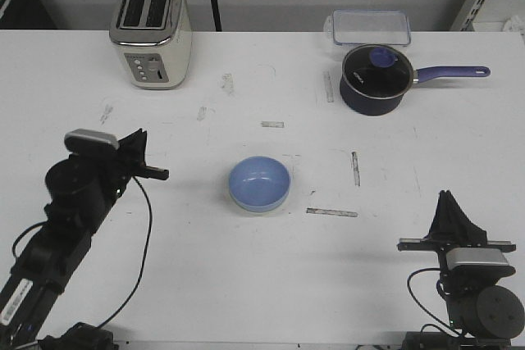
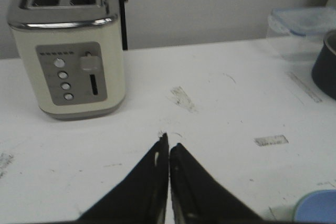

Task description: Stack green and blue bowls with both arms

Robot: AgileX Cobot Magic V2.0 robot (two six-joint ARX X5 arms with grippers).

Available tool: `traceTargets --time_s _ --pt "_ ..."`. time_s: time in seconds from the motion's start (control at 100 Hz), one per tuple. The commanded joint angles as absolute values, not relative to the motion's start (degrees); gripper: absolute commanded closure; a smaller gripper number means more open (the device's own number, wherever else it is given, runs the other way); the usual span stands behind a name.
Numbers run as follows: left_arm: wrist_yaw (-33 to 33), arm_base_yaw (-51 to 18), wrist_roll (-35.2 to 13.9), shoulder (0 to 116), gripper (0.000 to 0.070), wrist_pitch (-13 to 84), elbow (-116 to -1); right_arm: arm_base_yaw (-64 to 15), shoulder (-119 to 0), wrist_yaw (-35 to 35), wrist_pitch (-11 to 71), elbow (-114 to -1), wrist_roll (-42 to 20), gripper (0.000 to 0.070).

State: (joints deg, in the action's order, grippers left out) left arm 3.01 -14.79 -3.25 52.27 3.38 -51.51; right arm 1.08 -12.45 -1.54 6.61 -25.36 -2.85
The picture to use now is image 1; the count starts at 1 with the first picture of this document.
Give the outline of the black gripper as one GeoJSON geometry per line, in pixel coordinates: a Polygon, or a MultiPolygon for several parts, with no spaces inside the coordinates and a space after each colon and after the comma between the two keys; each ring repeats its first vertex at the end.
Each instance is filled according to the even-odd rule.
{"type": "Polygon", "coordinates": [[[451,233],[458,241],[487,241],[486,231],[473,224],[448,190],[441,190],[436,211],[425,239],[400,239],[399,251],[435,252],[440,270],[447,283],[496,284],[499,280],[516,273],[505,257],[514,252],[516,245],[510,241],[487,241],[486,243],[461,246],[446,239],[451,233]]]}
{"type": "Polygon", "coordinates": [[[112,159],[102,164],[103,192],[110,202],[116,202],[133,177],[167,180],[169,170],[148,166],[145,161],[146,131],[138,129],[118,141],[119,148],[112,159]]]}

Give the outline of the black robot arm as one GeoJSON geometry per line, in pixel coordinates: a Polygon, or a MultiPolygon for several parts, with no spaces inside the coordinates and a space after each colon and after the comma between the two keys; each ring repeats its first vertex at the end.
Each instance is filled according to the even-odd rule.
{"type": "Polygon", "coordinates": [[[91,247],[92,237],[130,180],[167,180],[168,170],[147,166],[147,133],[123,139],[96,130],[66,134],[70,155],[45,176],[51,202],[46,221],[15,256],[1,292],[3,349],[115,349],[103,325],[78,323],[60,338],[36,339],[58,296],[91,247]]]}
{"type": "Polygon", "coordinates": [[[445,301],[448,320],[436,319],[418,331],[409,331],[403,349],[511,349],[524,330],[524,306],[499,280],[516,270],[506,254],[516,249],[510,241],[488,239],[473,224],[449,190],[442,190],[428,234],[401,239],[400,251],[437,255],[436,291],[445,301]]]}

